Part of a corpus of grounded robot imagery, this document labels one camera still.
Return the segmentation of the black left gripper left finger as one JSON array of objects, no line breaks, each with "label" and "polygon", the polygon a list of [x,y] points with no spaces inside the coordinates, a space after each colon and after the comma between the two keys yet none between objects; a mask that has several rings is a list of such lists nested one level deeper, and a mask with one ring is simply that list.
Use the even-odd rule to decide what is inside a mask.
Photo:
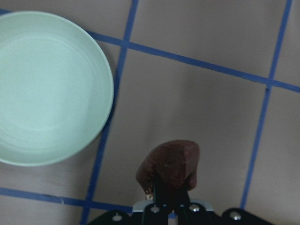
[{"label": "black left gripper left finger", "polygon": [[160,178],[154,179],[153,203],[148,204],[143,211],[144,225],[167,225],[168,203],[165,186]]}]

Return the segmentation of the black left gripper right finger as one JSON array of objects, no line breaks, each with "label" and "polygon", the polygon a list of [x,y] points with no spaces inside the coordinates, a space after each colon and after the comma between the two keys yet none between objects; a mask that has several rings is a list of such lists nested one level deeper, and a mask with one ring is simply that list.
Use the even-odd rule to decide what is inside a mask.
[{"label": "black left gripper right finger", "polygon": [[175,195],[174,211],[179,225],[208,225],[209,217],[203,205],[190,201],[186,186],[180,187]]}]

